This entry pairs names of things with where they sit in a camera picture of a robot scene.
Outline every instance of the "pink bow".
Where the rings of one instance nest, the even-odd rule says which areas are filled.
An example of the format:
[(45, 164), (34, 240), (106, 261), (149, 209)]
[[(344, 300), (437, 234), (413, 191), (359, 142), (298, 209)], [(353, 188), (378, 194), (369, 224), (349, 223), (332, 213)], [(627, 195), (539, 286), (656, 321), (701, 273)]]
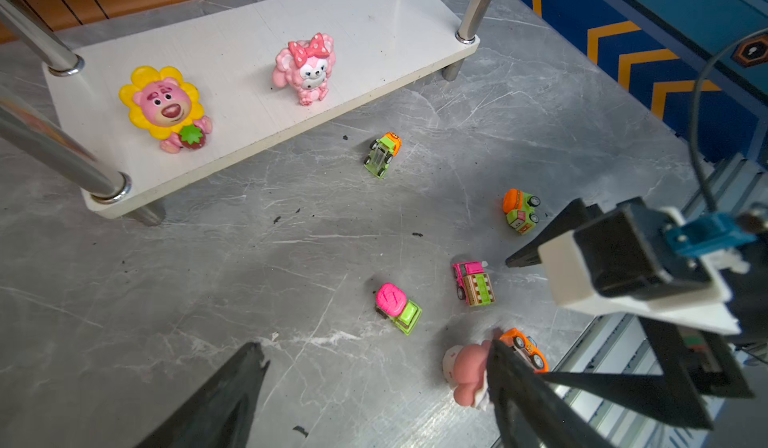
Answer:
[(290, 51), (293, 59), (296, 60), (296, 66), (302, 67), (306, 60), (312, 58), (328, 58), (331, 53), (326, 49), (326, 43), (322, 40), (322, 34), (317, 33), (310, 41), (310, 45), (306, 48), (302, 48), (299, 43), (291, 41), (288, 43), (288, 50)]

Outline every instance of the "sunflower bear figurine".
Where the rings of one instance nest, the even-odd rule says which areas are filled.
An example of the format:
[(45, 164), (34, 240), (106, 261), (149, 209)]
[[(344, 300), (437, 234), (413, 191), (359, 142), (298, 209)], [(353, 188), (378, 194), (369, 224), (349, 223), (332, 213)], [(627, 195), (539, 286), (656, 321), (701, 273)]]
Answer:
[(120, 88), (120, 100), (130, 108), (128, 118), (160, 140), (160, 149), (176, 154), (182, 147), (205, 146), (214, 125), (198, 102), (200, 93), (178, 69), (167, 66), (159, 72), (150, 66), (136, 68), (131, 84)]

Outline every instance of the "debris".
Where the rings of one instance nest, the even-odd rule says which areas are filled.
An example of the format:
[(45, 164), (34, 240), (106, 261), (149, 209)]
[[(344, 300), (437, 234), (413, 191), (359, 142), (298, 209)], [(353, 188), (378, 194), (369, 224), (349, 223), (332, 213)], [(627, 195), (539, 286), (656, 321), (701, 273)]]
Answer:
[(298, 431), (299, 433), (303, 434), (305, 438), (307, 438), (310, 435), (310, 432), (308, 432), (307, 430), (304, 430), (304, 427), (299, 425), (294, 426), (293, 431)]

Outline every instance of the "chrome leg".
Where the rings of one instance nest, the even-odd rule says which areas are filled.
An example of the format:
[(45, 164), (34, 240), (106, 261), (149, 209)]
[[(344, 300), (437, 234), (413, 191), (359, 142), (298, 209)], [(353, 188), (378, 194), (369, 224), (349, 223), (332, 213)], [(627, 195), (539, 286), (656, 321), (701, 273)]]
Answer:
[(125, 216), (140, 221), (145, 226), (157, 226), (165, 219), (165, 208), (161, 200), (145, 204)]
[[(485, 16), (485, 11), (488, 10), (491, 0), (469, 0), (467, 6), (467, 12), (464, 14), (464, 19), (461, 25), (456, 31), (456, 39), (459, 42), (465, 44), (472, 44), (475, 42), (475, 35), (480, 27), (480, 21)], [(456, 61), (454, 64), (450, 64), (443, 69), (442, 77), (449, 81), (453, 81), (458, 76), (458, 70), (462, 67), (464, 60)]]
[(50, 29), (27, 12), (18, 1), (0, 0), (0, 22), (43, 59), (51, 74), (70, 76), (83, 69), (85, 61), (64, 46)]
[(130, 189), (127, 177), (103, 165), (32, 106), (2, 87), (0, 137), (91, 193), (94, 199), (114, 199)]
[(458, 70), (462, 69), (462, 64), (464, 64), (464, 60), (460, 59), (456, 61), (454, 64), (449, 64), (442, 70), (442, 77), (446, 79), (446, 81), (453, 81), (458, 76)]

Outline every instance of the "white shelf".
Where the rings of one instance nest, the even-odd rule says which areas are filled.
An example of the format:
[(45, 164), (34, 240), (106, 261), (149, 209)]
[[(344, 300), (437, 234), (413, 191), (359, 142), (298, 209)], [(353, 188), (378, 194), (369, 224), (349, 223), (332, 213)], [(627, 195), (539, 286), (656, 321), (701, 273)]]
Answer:
[[(459, 19), (440, 0), (269, 0), (77, 50), (81, 74), (45, 77), (62, 128), (130, 175), (119, 203), (85, 203), (114, 218), (388, 94), (477, 50), (458, 42)], [(330, 34), (337, 62), (330, 93), (310, 107), (273, 89), (288, 41)], [(174, 66), (200, 91), (214, 133), (198, 151), (169, 155), (128, 120), (120, 87), (142, 65)]]

